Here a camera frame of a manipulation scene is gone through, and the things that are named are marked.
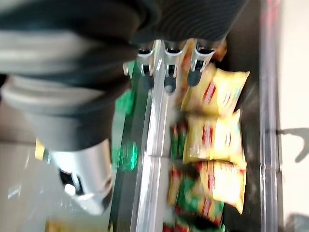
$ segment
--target yellow snack bag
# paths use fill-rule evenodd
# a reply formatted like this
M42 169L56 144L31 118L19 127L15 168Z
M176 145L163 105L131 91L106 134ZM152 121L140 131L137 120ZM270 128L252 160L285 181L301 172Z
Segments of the yellow snack bag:
M205 196L234 206L242 214L246 187L246 169L231 163L208 161L199 166Z
M250 72L226 72L209 64L199 84L188 89L182 111L217 116L233 113Z
M189 116L183 163L214 159L245 169L239 117L240 110L227 117Z
M177 170L174 165L170 169L169 177L169 194L168 204L175 205L180 183L183 179L183 173L181 170Z

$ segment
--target green object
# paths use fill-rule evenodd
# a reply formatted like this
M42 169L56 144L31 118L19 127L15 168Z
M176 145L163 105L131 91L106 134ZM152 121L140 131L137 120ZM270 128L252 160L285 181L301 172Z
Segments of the green object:
M221 227L218 228L207 228L202 230L193 226L190 232L225 232L225 225L222 225Z
M131 172L137 166L138 156L136 143L129 142L119 149L112 149L112 165L120 171Z
M176 217L175 231L177 231L177 232L190 232L190 226L188 225L188 223L181 220L179 217Z
M134 98L135 93L132 90L126 91L116 100L116 111L123 112L126 115L131 114L134 105Z
M177 195L177 205L185 212L197 214L217 226L221 225L224 203L205 198L199 181L183 177Z
M176 125L170 127L170 157L173 160L178 158L178 131Z
M163 222L162 232L173 232L173 231L174 231L174 223Z
M178 124L178 158L183 158L183 151L184 151L184 143L187 137L187 127L184 122Z

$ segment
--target plastic packaging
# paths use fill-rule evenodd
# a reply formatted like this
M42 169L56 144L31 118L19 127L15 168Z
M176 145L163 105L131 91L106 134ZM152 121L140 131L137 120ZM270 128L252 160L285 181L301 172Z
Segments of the plastic packaging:
M220 226L223 206L223 202L215 201L204 195L200 181L183 177L177 196L177 207L180 207L183 212L177 209L176 212L198 215Z
M189 88L181 106L187 112L226 116L233 113L250 72L226 72L209 64L199 84Z
M175 232L190 232L190 226L185 221L179 219L178 217L175 220Z
M179 190L180 183L183 179L183 173L181 170L177 170L174 165L172 165L170 170L170 181L169 181L169 195L168 204L175 205L177 194Z
M130 115L133 110L134 99L135 99L134 91L128 90L116 100L115 103L116 111L124 112L126 115Z
M246 170L231 163L209 161L198 165L205 196L234 206L242 214Z
M239 117L240 110L227 117L189 116L183 163L214 159L245 169Z
M218 228L207 228L204 230L200 230L197 227L193 226L190 232L225 232L225 225L222 225Z
M174 224L164 222L162 232L174 232Z
M184 121L177 123L178 128L178 158L183 158L184 144L187 138L187 125Z
M174 160L178 157L178 128L170 127L170 157Z
M102 228L68 225L61 221L47 221L45 232L104 232Z
M120 171L131 172L137 166L139 150L135 142L112 149L112 166Z

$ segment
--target metal clamp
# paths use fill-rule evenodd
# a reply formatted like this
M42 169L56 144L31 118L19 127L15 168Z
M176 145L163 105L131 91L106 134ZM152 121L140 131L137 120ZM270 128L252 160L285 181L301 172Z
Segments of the metal clamp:
M139 52L137 56L137 62L140 66L140 72L142 76L146 74L152 76L154 74L154 48L149 50L148 53Z
M164 50L164 52L165 77L168 77L171 74L171 69L174 69L173 77L176 78L177 67L180 63L180 58L183 50L177 53L168 52L167 50Z
M214 50L205 50L205 49L199 49L199 43L196 40L195 41L195 48L191 55L191 71L195 71L196 69L199 69L200 73L204 71L207 64L209 64L212 55L215 53Z

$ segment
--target green snack package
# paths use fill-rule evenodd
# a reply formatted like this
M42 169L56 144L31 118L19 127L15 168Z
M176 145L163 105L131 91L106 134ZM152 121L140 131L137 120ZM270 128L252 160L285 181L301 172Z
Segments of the green snack package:
M174 224L164 222L162 232L174 232Z
M178 157L178 130L176 125L170 127L170 157L173 160Z
M207 228L203 230L200 230L195 226L193 226L190 232L225 232L225 225L222 225L221 227L218 228Z
M183 158L183 151L184 151L184 143L187 137L187 125L185 122L180 122L177 124L178 130L178 158Z
M199 180L184 176L177 196L176 212L197 214L217 226L222 223L223 202L205 198Z
M188 223L177 217L175 220L174 232L190 232L190 226Z

